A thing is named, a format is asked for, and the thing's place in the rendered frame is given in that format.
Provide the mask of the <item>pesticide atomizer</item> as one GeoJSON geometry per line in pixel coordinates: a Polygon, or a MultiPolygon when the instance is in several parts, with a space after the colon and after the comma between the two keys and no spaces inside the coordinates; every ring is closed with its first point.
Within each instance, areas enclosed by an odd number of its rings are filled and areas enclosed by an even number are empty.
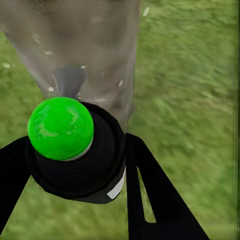
{"type": "Polygon", "coordinates": [[[76,100],[86,82],[83,72],[64,67],[52,77],[60,97],[45,100],[30,115],[27,170],[49,194],[108,204],[125,181],[125,133],[105,109],[76,100]]]}

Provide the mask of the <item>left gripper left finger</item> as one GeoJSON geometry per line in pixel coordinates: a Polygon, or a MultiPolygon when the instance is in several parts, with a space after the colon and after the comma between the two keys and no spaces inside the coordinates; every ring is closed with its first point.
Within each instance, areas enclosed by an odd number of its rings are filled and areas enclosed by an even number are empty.
{"type": "Polygon", "coordinates": [[[0,235],[30,178],[26,146],[24,136],[0,149],[0,235]]]}

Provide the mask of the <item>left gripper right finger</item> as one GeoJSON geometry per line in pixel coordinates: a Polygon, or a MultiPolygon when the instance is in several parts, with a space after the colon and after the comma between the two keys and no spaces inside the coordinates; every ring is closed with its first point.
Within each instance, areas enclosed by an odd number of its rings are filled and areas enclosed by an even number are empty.
{"type": "Polygon", "coordinates": [[[129,240],[210,240],[144,141],[124,135],[129,240]],[[156,223],[145,220],[137,167],[156,223]]]}

